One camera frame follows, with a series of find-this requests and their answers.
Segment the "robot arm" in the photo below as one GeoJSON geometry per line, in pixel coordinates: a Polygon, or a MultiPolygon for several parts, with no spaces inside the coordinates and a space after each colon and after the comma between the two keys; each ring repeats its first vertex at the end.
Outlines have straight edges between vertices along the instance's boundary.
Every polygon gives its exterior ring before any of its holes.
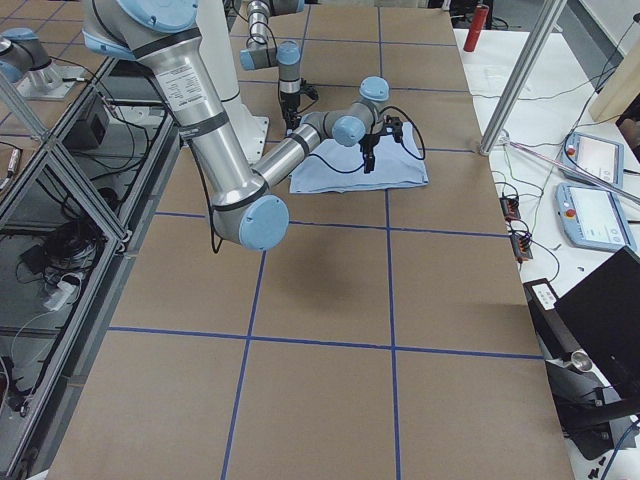
{"type": "Polygon", "coordinates": [[[302,96],[316,102],[319,95],[301,75],[302,52],[299,45],[289,40],[279,43],[269,20],[300,13],[304,6],[304,1],[250,1],[246,10],[249,36],[246,47],[239,54],[244,70],[278,68],[277,99],[287,130],[295,130],[300,125],[305,111],[301,108],[302,96]]]}
{"type": "Polygon", "coordinates": [[[285,236],[289,211],[272,194],[323,141],[360,145],[367,164],[383,134],[387,82],[365,78],[344,110],[311,112],[255,164],[251,164],[216,90],[235,77],[224,11],[201,1],[86,1],[83,35],[91,51],[137,61],[153,72],[164,99],[213,188],[213,233],[247,249],[265,251],[285,236]]]}

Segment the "small grey robot arm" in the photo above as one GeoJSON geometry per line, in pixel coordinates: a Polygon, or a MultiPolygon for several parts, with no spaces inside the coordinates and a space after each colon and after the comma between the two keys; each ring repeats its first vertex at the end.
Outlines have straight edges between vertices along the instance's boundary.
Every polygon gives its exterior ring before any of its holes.
{"type": "Polygon", "coordinates": [[[49,55],[38,35],[26,27],[1,33],[1,73],[28,100],[64,99],[75,82],[66,82],[65,69],[49,55]]]}

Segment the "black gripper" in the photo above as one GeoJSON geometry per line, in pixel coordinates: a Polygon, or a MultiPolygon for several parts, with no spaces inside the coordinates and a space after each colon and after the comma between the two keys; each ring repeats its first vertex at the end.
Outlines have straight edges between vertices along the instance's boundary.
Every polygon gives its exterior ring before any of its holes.
{"type": "Polygon", "coordinates": [[[318,100],[316,87],[304,79],[279,81],[278,102],[285,120],[287,134],[292,133],[300,126],[299,107],[302,95],[306,95],[313,101],[318,100]]]}
{"type": "Polygon", "coordinates": [[[370,174],[375,170],[374,148],[382,137],[389,135],[396,143],[403,141],[403,122],[397,116],[384,116],[383,120],[374,126],[373,131],[366,133],[359,141],[365,174],[370,174]]]}

